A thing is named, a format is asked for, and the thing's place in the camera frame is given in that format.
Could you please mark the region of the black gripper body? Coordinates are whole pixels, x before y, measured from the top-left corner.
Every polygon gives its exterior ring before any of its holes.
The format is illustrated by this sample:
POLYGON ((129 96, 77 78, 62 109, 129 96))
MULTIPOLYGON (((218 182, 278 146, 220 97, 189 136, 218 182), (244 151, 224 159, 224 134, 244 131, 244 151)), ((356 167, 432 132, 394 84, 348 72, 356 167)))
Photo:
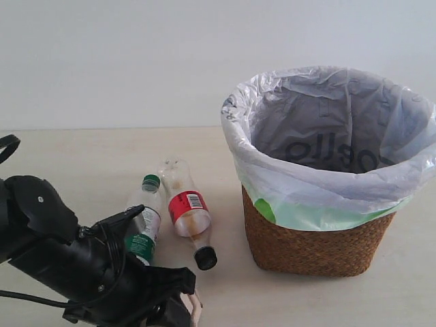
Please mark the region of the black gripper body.
POLYGON ((188 268, 143 266, 135 271, 136 284, 113 291, 92 308, 65 309, 62 318, 70 323, 94 326, 140 326, 149 298, 193 294, 196 276, 188 268))

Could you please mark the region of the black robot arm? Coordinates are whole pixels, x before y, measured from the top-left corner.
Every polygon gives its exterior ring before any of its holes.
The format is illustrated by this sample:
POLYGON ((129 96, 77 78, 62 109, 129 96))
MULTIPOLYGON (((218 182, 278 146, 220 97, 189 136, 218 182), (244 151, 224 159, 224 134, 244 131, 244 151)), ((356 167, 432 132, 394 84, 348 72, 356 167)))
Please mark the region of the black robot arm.
POLYGON ((71 323, 190 326, 181 296, 194 293, 195 275, 187 268, 147 266, 126 250, 127 227, 143 210, 134 206, 88 228, 48 181, 29 175, 1 181, 1 261, 65 302, 1 295, 60 307, 71 323))

